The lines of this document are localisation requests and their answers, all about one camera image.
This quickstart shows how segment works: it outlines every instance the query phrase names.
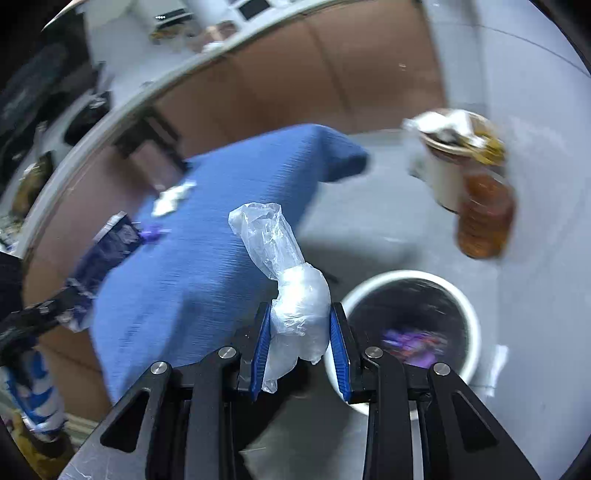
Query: blue and white package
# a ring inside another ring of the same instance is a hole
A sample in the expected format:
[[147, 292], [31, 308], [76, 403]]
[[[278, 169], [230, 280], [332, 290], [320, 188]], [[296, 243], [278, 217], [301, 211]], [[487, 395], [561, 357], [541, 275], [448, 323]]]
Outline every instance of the blue and white package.
[[42, 440], [50, 440], [66, 421], [64, 401], [53, 385], [41, 352], [29, 350], [22, 354], [21, 366], [30, 388], [16, 382], [12, 372], [0, 368], [7, 391], [21, 411], [26, 427]]
[[110, 270], [135, 252], [143, 242], [125, 212], [113, 215], [66, 280], [65, 287], [78, 290], [78, 301], [73, 308], [59, 316], [60, 323], [74, 332], [88, 328], [92, 319], [89, 313], [103, 280]]

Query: brown liquid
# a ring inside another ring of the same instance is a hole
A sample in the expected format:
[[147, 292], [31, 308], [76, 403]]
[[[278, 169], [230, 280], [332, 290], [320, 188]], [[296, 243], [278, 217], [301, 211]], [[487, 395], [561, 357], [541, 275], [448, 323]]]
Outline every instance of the brown liquid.
[[458, 246], [468, 257], [495, 257], [505, 247], [513, 220], [511, 187], [483, 172], [466, 175], [464, 188], [458, 211]]

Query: white countertop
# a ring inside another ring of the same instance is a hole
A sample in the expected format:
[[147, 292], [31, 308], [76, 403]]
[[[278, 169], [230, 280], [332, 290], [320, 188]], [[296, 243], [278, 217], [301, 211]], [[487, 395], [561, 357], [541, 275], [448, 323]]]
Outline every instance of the white countertop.
[[[137, 58], [140, 61], [135, 61], [129, 56], [121, 57], [122, 61], [118, 65], [123, 65], [124, 68], [120, 69], [119, 75], [115, 77], [112, 84], [113, 109], [72, 148], [59, 164], [27, 216], [14, 254], [21, 258], [25, 257], [40, 233], [45, 216], [59, 199], [63, 185], [92, 152], [107, 144], [121, 131], [120, 128], [126, 119], [138, 108], [156, 97], [159, 92], [179, 77], [219, 57], [263, 30], [307, 10], [333, 3], [335, 0], [300, 0], [284, 8], [269, 9], [244, 25], [239, 32], [228, 38], [218, 49], [208, 53], [196, 54], [187, 48], [174, 51], [168, 45], [152, 46], [146, 35], [149, 45], [147, 47], [145, 45], [139, 46]], [[114, 21], [120, 22], [132, 32], [136, 29], [135, 20], [126, 18], [127, 16], [128, 14]], [[95, 36], [95, 39], [92, 38], [92, 34], [90, 35], [91, 56], [95, 61], [100, 61], [100, 56], [103, 54], [115, 57], [112, 51], [115, 45], [113, 42], [108, 42], [108, 34], [103, 35], [101, 38], [99, 34]]]

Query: crumpled plastic bag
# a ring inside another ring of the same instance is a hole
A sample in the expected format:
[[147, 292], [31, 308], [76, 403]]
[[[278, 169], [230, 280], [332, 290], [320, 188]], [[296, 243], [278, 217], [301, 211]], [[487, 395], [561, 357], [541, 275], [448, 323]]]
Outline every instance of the crumpled plastic bag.
[[330, 290], [322, 273], [306, 263], [277, 203], [247, 203], [230, 212], [228, 223], [255, 265], [278, 281], [271, 306], [271, 345], [263, 390], [277, 391], [277, 379], [298, 357], [316, 364], [329, 343]]

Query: white tissue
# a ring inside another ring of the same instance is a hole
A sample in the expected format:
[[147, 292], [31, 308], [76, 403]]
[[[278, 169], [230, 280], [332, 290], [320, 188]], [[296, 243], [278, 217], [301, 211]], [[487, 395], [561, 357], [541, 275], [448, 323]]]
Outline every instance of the white tissue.
[[179, 202], [189, 196], [189, 191], [195, 185], [197, 184], [194, 181], [188, 180], [181, 185], [176, 185], [160, 192], [159, 198], [154, 201], [152, 216], [162, 217], [167, 213], [174, 212], [178, 208]]

